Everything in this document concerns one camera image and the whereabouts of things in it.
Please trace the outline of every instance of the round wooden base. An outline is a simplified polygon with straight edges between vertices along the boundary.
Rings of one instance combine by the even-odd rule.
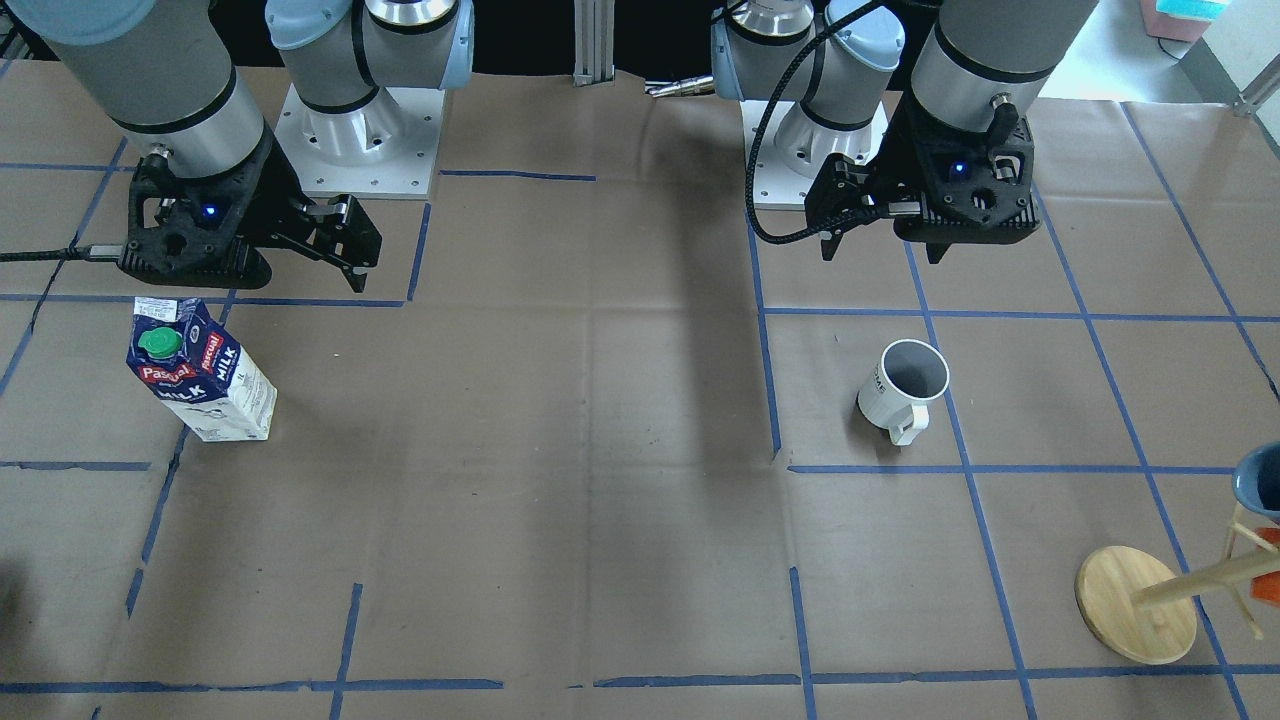
[[[1187,655],[1196,642],[1196,605],[1188,597],[1138,609],[1132,597],[1174,577],[1164,562],[1140,550],[1103,547],[1080,565],[1075,602],[1102,644],[1129,660],[1165,665]]]

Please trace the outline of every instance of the light blue joint cap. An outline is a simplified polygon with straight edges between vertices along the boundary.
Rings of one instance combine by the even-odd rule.
[[[351,10],[351,0],[268,0],[266,27],[276,50],[314,42]]]
[[[728,44],[724,20],[712,26],[712,77],[716,78],[717,96],[726,100],[745,100],[742,86],[737,82],[737,68],[733,67],[733,50]]]
[[[827,5],[827,24],[835,24],[841,18],[865,5],[868,0],[831,0]],[[864,64],[891,73],[897,68],[906,45],[906,32],[888,8],[877,8],[854,24],[836,33],[836,44]]]
[[[453,46],[449,49],[448,61],[444,63],[444,77],[440,78],[440,90],[456,90],[471,79],[471,58],[476,47],[475,24],[471,0],[462,0],[458,22],[453,26]]]
[[[147,17],[156,0],[9,0],[9,9],[40,37],[60,45],[101,45]]]

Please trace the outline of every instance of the pascual logo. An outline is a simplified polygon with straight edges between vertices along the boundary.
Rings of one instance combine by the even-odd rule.
[[[223,336],[210,332],[209,342],[205,343],[205,352],[200,357],[200,369],[206,373],[214,372],[214,359],[218,357],[218,351],[221,350],[227,341]]]
[[[196,369],[187,363],[178,365],[173,370],[165,370],[164,368],[156,368],[155,365],[143,365],[138,368],[138,377],[142,378],[142,382],[145,383],[177,384],[187,378],[195,378]]]

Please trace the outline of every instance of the black cable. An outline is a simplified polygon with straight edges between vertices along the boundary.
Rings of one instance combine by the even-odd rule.
[[[114,261],[120,256],[119,245],[81,245],[77,246],[74,238],[67,247],[58,250],[20,250],[18,252],[0,252],[0,263],[40,263],[45,260],[91,260],[95,263]]]
[[[28,252],[0,252],[0,263],[35,263],[38,260],[79,260],[79,251],[74,247],[61,250],[38,250]]]
[[[787,234],[773,234],[760,227],[760,219],[755,214],[755,164],[760,158],[760,145],[764,141],[764,129],[769,127],[769,119],[773,117],[773,110],[778,106],[778,100],[782,99],[782,92],[787,88],[787,83],[804,64],[805,58],[814,51],[819,45],[826,42],[831,36],[845,29],[850,24],[858,22],[860,18],[865,17],[872,10],[877,10],[884,6],[884,0],[872,0],[870,3],[863,5],[861,8],[849,13],[844,18],[827,26],[827,29],[819,32],[805,44],[804,47],[796,53],[795,59],[787,65],[786,72],[778,79],[777,87],[773,88],[773,95],[769,96],[768,104],[764,106],[764,114],[760,115],[760,122],[755,127],[755,137],[751,140],[751,152],[746,159],[746,219],[751,225],[751,231],[756,237],[768,242],[769,245],[787,245],[790,242],[796,242],[797,240],[804,240],[806,237],[818,234],[820,232],[828,232],[844,225],[846,223],[867,224],[874,219],[882,218],[881,210],[878,208],[872,209],[855,209],[845,213],[842,215],[836,215],[835,218],[828,218],[817,225],[805,227],[801,231]]]

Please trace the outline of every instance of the orange object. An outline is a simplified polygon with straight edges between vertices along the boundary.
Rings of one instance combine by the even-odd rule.
[[[1257,532],[1258,536],[1268,543],[1280,544],[1280,528],[1258,528]],[[1249,594],[1252,594],[1254,600],[1280,607],[1280,571],[1267,573],[1266,575],[1253,578],[1253,585],[1249,588]]]

